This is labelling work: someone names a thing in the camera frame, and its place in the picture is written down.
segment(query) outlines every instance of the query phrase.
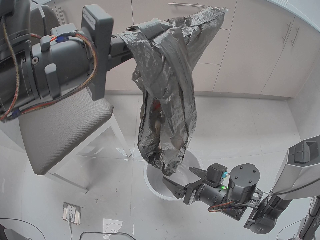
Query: electrical outlet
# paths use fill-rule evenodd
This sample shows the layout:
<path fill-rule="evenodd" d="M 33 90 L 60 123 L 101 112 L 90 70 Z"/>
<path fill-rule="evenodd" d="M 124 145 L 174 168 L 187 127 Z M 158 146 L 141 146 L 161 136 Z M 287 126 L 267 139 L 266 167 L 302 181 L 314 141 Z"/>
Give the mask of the electrical outlet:
<path fill-rule="evenodd" d="M 67 202 L 63 203 L 63 220 L 68 221 L 68 214 L 71 214 L 71 222 L 80 225 L 81 207 Z"/>

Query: screw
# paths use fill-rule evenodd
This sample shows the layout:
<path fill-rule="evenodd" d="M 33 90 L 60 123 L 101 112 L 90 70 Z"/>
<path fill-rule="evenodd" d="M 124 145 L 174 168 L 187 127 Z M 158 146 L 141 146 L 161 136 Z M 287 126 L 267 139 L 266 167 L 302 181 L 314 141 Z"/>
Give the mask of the screw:
<path fill-rule="evenodd" d="M 38 57 L 33 57 L 31 64 L 32 65 L 36 65 L 39 62 L 39 58 Z"/>

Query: trash bag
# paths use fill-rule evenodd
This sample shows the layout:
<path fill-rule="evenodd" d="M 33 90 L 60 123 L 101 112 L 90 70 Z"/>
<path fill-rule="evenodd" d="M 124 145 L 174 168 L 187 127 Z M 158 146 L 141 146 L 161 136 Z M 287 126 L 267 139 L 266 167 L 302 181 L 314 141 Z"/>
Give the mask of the trash bag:
<path fill-rule="evenodd" d="M 154 18 L 119 33 L 137 62 L 132 80 L 143 92 L 138 148 L 166 176 L 176 172 L 195 130 L 192 71 L 226 10 L 207 7 L 188 17 Z"/>

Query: white trash bin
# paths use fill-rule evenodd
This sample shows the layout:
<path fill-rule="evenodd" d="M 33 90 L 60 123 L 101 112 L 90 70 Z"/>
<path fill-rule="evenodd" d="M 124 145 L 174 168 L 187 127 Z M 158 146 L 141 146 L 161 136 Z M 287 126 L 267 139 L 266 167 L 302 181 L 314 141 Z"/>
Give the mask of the white trash bin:
<path fill-rule="evenodd" d="M 187 149 L 184 159 L 181 165 L 178 167 L 177 172 L 168 177 L 170 180 L 177 182 L 178 184 L 185 186 L 189 183 L 195 182 L 200 178 L 189 171 L 189 167 L 197 167 L 203 169 L 202 162 L 200 158 L 192 153 L 191 149 Z M 170 192 L 166 185 L 162 182 L 162 171 L 153 167 L 152 165 L 144 165 L 144 180 L 148 188 L 159 198 L 168 201 L 181 200 L 175 198 L 175 196 Z"/>

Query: metal drawer handle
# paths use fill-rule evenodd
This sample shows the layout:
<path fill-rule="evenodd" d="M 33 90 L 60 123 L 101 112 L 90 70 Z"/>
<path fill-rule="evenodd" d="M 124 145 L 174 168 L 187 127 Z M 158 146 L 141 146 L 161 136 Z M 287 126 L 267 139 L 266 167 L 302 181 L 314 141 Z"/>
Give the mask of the metal drawer handle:
<path fill-rule="evenodd" d="M 61 23 L 62 23 L 62 25 L 65 25 L 64 18 L 63 18 L 63 14 L 62 14 L 62 12 L 64 12 L 64 10 L 63 10 L 61 7 L 59 7 L 59 8 L 58 8 L 58 11 L 59 11 L 59 14 L 60 14 L 60 18 L 61 18 Z"/>
<path fill-rule="evenodd" d="M 291 42 L 292 42 L 292 47 L 294 46 L 294 44 L 295 44 L 295 42 L 296 42 L 296 39 L 297 39 L 297 36 L 298 36 L 299 29 L 300 29 L 300 27 L 296 28 L 296 30 L 297 30 L 296 36 L 294 37 L 294 40 L 293 40 L 293 41 L 291 40 Z"/>
<path fill-rule="evenodd" d="M 287 35 L 288 35 L 288 33 L 289 33 L 290 26 L 291 26 L 291 22 L 290 22 L 290 24 L 287 23 L 287 25 L 288 25 L 287 33 L 286 33 L 285 36 L 282 37 L 282 38 L 283 38 L 283 43 L 285 43 L 285 41 L 286 41 Z"/>
<path fill-rule="evenodd" d="M 169 2 L 168 3 L 169 6 L 192 6 L 192 7 L 206 7 L 202 4 L 198 4 L 198 3 L 179 3 L 179 2 Z"/>

